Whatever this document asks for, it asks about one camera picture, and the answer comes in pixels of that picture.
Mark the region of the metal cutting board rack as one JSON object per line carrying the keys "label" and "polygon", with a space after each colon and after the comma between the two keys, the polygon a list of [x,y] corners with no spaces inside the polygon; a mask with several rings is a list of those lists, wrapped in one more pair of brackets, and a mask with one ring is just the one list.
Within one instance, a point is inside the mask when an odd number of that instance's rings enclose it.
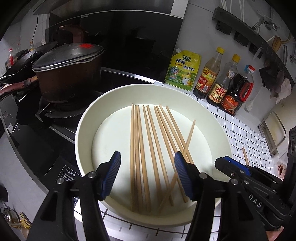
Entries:
{"label": "metal cutting board rack", "polygon": [[259,123],[258,129],[266,140],[270,155],[273,157],[278,154],[278,147],[286,139],[287,131],[276,112],[267,114]]}

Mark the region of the dark hanging rag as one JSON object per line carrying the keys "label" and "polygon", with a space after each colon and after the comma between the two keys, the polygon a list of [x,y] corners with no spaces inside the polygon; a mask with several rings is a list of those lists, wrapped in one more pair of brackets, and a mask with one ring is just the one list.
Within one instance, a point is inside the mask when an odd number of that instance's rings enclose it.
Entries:
{"label": "dark hanging rag", "polygon": [[270,90],[270,97],[279,97],[280,88],[285,78],[285,73],[279,70],[277,64],[271,59],[267,59],[264,67],[259,69],[262,86]]}

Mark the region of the clear yellow cap sauce bottle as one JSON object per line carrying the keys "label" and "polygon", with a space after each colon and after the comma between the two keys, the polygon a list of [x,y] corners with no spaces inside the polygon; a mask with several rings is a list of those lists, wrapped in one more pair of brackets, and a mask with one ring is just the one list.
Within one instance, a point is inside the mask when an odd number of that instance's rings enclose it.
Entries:
{"label": "clear yellow cap sauce bottle", "polygon": [[229,89],[232,79],[238,72],[237,64],[239,63],[239,61],[240,56],[234,54],[231,61],[225,64],[221,75],[217,77],[206,97],[207,101],[211,105],[218,106],[219,103],[222,101],[227,90]]}

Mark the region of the brown handled frying pan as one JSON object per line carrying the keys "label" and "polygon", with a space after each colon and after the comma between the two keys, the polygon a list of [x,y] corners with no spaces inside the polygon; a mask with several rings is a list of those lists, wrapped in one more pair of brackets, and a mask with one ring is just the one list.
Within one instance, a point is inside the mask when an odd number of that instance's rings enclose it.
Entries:
{"label": "brown handled frying pan", "polygon": [[1,99],[6,96],[24,90],[31,85],[39,83],[38,77],[35,75],[32,65],[45,53],[54,49],[58,43],[56,41],[44,44],[30,51],[16,62],[1,77]]}

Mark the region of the dark soy sauce jug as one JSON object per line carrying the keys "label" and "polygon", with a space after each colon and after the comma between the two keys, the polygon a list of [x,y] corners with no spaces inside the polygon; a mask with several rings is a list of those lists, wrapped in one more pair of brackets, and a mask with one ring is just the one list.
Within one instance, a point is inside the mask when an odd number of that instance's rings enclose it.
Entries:
{"label": "dark soy sauce jug", "polygon": [[246,65],[241,73],[236,73],[230,83],[229,89],[218,105],[221,110],[231,116],[236,115],[252,92],[254,86],[254,72],[255,68],[253,66]]}

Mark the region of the white dish brush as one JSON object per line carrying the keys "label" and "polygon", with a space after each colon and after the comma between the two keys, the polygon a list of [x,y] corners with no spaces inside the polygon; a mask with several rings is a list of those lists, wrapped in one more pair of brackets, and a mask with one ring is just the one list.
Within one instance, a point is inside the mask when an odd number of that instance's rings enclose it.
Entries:
{"label": "white dish brush", "polygon": [[245,111],[246,112],[251,112],[253,105],[254,105],[254,100],[257,96],[254,96],[253,98],[251,98],[250,100],[248,100],[245,104]]}

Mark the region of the brown pot with lid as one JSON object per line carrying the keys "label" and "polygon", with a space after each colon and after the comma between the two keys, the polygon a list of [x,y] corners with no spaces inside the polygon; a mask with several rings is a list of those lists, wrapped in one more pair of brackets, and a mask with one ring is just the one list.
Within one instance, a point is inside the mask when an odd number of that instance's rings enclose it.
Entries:
{"label": "brown pot with lid", "polygon": [[69,102],[95,89],[101,75],[104,48],[72,43],[54,48],[33,65],[43,98],[52,103]]}

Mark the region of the black wall utensil rail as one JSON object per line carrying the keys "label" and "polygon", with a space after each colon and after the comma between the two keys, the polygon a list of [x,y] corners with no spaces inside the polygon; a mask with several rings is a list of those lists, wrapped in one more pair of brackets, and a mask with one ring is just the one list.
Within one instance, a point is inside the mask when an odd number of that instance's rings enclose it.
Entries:
{"label": "black wall utensil rail", "polygon": [[295,82],[280,57],[273,51],[271,46],[269,46],[269,44],[245,22],[241,21],[239,18],[219,6],[215,8],[212,20],[217,21],[216,27],[220,24],[226,25],[227,30],[232,29],[236,31],[245,37],[257,49],[261,48],[262,54],[273,61],[277,68],[285,73],[285,78],[288,78],[290,80],[291,87],[294,87]]}

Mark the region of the yellow cap vinegar bottle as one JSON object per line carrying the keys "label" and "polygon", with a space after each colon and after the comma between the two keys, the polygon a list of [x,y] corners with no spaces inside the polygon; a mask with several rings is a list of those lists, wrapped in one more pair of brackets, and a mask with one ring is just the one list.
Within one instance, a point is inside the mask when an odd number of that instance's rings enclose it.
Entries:
{"label": "yellow cap vinegar bottle", "polygon": [[214,83],[221,65],[224,49],[217,47],[216,54],[204,66],[202,73],[194,88],[194,95],[200,99],[205,99],[212,84]]}

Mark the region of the white black checked cloth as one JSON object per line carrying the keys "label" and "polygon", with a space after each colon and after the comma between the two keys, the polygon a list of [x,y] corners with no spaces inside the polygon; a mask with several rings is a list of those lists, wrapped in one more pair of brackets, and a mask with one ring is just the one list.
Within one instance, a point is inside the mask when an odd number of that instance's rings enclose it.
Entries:
{"label": "white black checked cloth", "polygon": [[[245,164],[242,151],[242,147],[244,147],[251,165],[260,167],[269,173],[274,172],[273,162],[267,152],[267,143],[263,137],[219,109],[204,101],[193,99],[207,108],[222,125],[230,143],[231,157]],[[99,206],[102,208],[108,234],[120,240],[184,240],[189,231],[190,223],[180,226],[142,225],[122,218],[104,206],[102,202]]]}

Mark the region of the white hanging cloth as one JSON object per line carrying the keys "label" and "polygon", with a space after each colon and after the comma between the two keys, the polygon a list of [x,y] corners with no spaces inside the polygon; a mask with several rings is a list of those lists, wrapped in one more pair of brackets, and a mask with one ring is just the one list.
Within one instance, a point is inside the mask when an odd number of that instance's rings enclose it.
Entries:
{"label": "white hanging cloth", "polygon": [[285,78],[281,84],[280,92],[276,99],[276,103],[280,103],[281,100],[287,98],[291,93],[292,93],[292,87],[290,84],[290,80],[288,78]]}

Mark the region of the yellow green seasoning pouch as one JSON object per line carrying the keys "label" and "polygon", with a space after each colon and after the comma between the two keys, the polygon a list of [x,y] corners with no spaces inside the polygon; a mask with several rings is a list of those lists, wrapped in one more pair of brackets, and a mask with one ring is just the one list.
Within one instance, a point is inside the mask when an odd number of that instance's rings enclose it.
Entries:
{"label": "yellow green seasoning pouch", "polygon": [[191,91],[201,64],[201,56],[194,52],[176,49],[168,68],[165,83]]}

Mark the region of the white round bowl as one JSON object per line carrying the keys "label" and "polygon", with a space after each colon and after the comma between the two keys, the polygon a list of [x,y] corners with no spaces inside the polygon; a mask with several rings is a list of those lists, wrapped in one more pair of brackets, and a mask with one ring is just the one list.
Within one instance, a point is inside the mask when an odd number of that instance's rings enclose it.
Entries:
{"label": "white round bowl", "polygon": [[174,156],[213,179],[228,181],[215,168],[231,156],[227,135],[215,116],[192,97],[167,87],[133,84],[111,90],[92,102],[75,135],[82,175],[121,155],[111,193],[102,204],[129,221],[152,226],[191,222],[196,202],[175,176]]}

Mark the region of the black gas stove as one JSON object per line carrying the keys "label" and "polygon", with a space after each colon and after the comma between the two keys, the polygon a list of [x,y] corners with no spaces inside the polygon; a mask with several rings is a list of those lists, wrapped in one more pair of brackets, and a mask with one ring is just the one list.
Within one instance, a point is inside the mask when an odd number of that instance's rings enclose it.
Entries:
{"label": "black gas stove", "polygon": [[138,83],[154,80],[103,68],[97,85],[82,99],[50,103],[42,97],[38,83],[1,98],[1,124],[23,167],[44,192],[53,187],[66,168],[80,174],[74,142],[86,108],[109,90]]}

